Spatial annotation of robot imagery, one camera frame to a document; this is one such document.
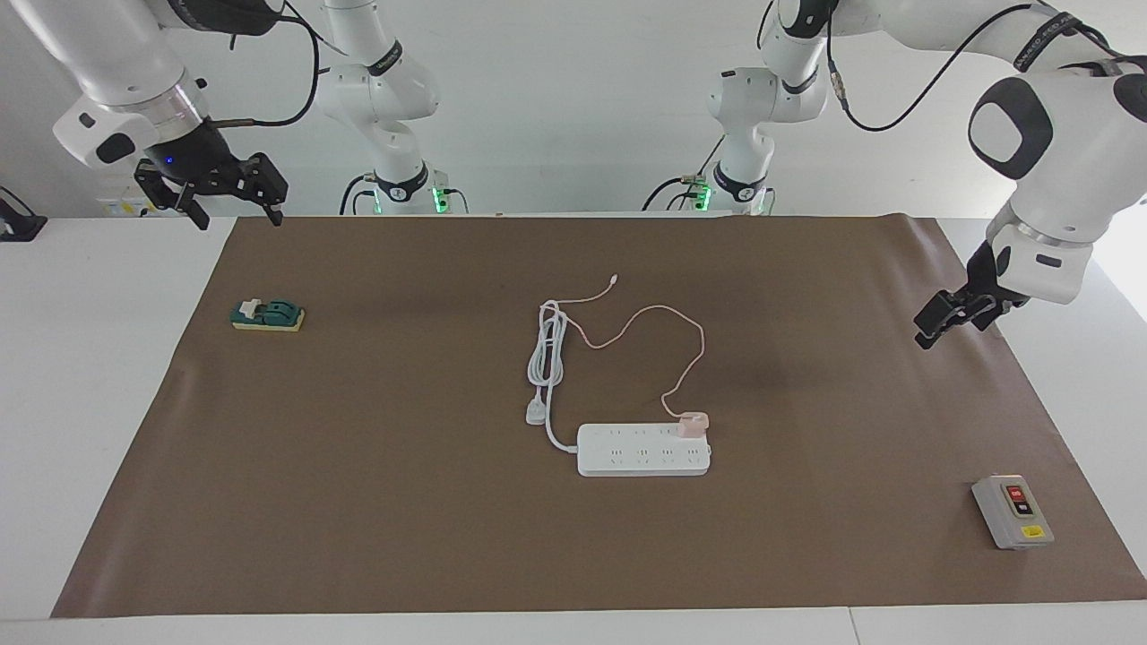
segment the table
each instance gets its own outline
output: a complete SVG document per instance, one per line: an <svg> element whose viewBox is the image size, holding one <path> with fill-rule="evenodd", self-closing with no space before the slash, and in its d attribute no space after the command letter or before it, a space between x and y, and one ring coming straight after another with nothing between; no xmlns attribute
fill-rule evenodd
<svg viewBox="0 0 1147 645"><path fill-rule="evenodd" d="M33 244L0 248L0 643L1048 644L1147 634L1147 603L46 621L233 224L200 233L179 219L57 219ZM942 226L963 257L982 241L983 222ZM1032 303L1000 328L1147 570L1147 322L1092 266L1076 304Z"/></svg>

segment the cable connector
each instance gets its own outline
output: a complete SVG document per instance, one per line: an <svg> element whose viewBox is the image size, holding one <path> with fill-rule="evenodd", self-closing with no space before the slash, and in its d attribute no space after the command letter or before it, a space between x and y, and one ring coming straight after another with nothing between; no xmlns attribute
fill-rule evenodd
<svg viewBox="0 0 1147 645"><path fill-rule="evenodd" d="M841 104L848 104L849 92L844 87L844 77L841 75L840 70L836 69L835 62L828 63L828 70L830 72L829 78L833 80L833 93L836 94L836 100L840 101Z"/></svg>
<svg viewBox="0 0 1147 645"><path fill-rule="evenodd" d="M466 215L470 215L470 200L466 199L466 193L459 191L458 188L444 188L443 195L458 195L462 197L462 204L466 207Z"/></svg>
<svg viewBox="0 0 1147 645"><path fill-rule="evenodd" d="M546 425L546 404L541 403L541 395L538 394L525 406L525 422L531 426Z"/></svg>

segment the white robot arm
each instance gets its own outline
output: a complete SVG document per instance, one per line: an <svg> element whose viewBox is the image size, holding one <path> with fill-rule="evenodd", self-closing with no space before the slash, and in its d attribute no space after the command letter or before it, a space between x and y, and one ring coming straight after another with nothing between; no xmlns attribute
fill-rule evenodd
<svg viewBox="0 0 1147 645"><path fill-rule="evenodd" d="M434 77L406 55L377 1L323 0L322 9L352 62L321 77L319 103L369 146L376 203L389 213L448 211L446 176L423 161L414 133L400 123L437 111Z"/></svg>
<svg viewBox="0 0 1147 645"><path fill-rule="evenodd" d="M1092 243L1116 212L1147 193L1138 161L1147 146L1147 57L1122 56L1095 30L1044 2L778 0L762 47L768 69L726 72L710 101L726 141L736 140L713 181L740 191L718 191L715 208L752 201L749 188L763 189L772 156L771 142L759 142L763 123L816 118L829 84L857 125L874 132L892 125L856 119L832 55L828 78L818 70L829 33L875 30L916 49L991 55L1020 72L984 94L968 130L975 154L1016 180L1016 191L969 262L968 283L938 293L916 317L916 341L930 349L957 325L985 329L1030 298L1075 300Z"/></svg>
<svg viewBox="0 0 1147 645"><path fill-rule="evenodd" d="M54 132L94 169L147 158L135 178L151 202L188 216L208 215L195 195L234 195L282 222L287 181L266 155L231 154L193 79L161 28L260 36L292 21L264 0L11 0L44 46L76 77L79 101ZM179 192L172 191L171 186Z"/></svg>

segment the power strip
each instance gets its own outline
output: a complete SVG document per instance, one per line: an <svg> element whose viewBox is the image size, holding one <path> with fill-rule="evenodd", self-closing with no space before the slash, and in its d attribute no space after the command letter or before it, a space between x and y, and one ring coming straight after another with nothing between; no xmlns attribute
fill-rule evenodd
<svg viewBox="0 0 1147 645"><path fill-rule="evenodd" d="M709 440L681 438L677 423L587 423L577 432L586 477L695 477L709 472Z"/></svg>

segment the brown paper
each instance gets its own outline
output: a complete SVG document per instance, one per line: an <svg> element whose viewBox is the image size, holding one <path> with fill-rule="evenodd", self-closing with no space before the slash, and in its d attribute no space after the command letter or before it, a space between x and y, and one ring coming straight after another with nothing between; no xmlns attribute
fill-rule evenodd
<svg viewBox="0 0 1147 645"><path fill-rule="evenodd" d="M595 339L701 321L671 402L697 479L584 479L524 423L549 297ZM1141 599L1000 334L912 318L962 266L931 220L239 222L54 616ZM237 332L288 298L298 334ZM695 331L570 336L555 425L663 422ZM1028 477L1056 543L994 549L970 494Z"/></svg>

